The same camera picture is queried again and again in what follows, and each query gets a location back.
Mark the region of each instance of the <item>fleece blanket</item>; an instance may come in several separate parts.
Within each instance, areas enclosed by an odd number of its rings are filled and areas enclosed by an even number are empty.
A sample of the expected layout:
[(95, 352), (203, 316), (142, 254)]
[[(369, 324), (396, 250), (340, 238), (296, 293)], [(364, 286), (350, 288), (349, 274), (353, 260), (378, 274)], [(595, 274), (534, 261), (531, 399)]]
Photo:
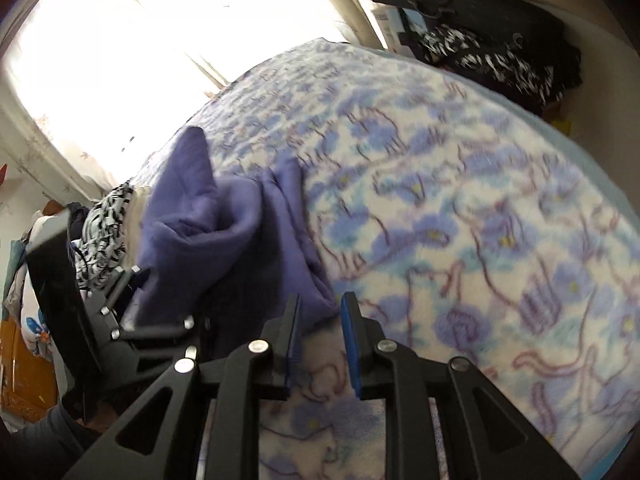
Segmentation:
[(178, 138), (146, 206), (138, 262), (151, 270), (134, 302), (138, 325), (182, 324), (204, 308), (229, 351), (257, 338), (290, 294), (300, 295), (304, 328), (337, 311), (305, 229), (297, 159), (258, 179), (215, 178), (196, 126)]
[[(471, 359), (581, 474), (638, 421), (638, 218), (542, 121), (447, 72), (316, 40), (188, 124), (219, 173), (296, 156), (336, 298), (355, 291), (420, 356)], [(382, 478), (383, 407), (354, 397), (339, 322), (304, 350), (292, 398), (263, 406), (262, 478)]]

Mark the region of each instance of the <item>purple cloth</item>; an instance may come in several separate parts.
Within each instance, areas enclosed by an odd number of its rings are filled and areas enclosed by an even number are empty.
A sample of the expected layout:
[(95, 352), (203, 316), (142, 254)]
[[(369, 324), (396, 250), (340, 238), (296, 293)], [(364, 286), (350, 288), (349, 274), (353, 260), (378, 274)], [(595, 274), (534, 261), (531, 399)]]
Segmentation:
[(154, 188), (138, 264), (152, 269), (138, 298), (140, 326), (207, 310), (231, 346), (259, 335), (289, 294), (301, 295), (304, 328), (338, 310), (305, 227), (297, 160), (257, 180), (215, 179), (200, 128), (180, 136)]

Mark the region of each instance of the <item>wooden cabinet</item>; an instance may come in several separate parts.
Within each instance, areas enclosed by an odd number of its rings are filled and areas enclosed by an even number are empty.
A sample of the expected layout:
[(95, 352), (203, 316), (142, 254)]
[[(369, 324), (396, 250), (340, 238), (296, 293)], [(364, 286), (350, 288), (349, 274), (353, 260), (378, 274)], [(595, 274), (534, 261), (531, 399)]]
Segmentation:
[(3, 410), (36, 422), (58, 402), (53, 364), (27, 350), (13, 319), (0, 324), (0, 367)]

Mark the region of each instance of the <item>white curtain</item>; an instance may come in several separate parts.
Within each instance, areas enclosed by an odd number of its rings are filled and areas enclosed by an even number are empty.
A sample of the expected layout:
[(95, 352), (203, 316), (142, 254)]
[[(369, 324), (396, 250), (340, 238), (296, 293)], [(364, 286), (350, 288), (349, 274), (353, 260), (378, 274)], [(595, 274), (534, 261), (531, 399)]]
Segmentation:
[(110, 189), (252, 66), (357, 42), (349, 21), (329, 0), (40, 0), (4, 66), (42, 133)]

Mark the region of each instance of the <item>bed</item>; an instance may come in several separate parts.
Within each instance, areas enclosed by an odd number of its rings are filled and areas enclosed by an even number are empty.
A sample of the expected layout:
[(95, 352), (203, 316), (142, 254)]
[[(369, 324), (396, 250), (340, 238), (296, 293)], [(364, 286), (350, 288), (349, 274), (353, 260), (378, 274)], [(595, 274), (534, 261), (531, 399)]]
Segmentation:
[[(297, 156), (336, 298), (418, 355), (471, 359), (579, 473), (640, 418), (640, 221), (570, 140), (455, 75), (315, 40), (188, 122), (216, 173)], [(170, 141), (133, 179), (152, 186)], [(265, 479), (384, 475), (384, 411), (350, 387), (338, 320), (265, 402)]]

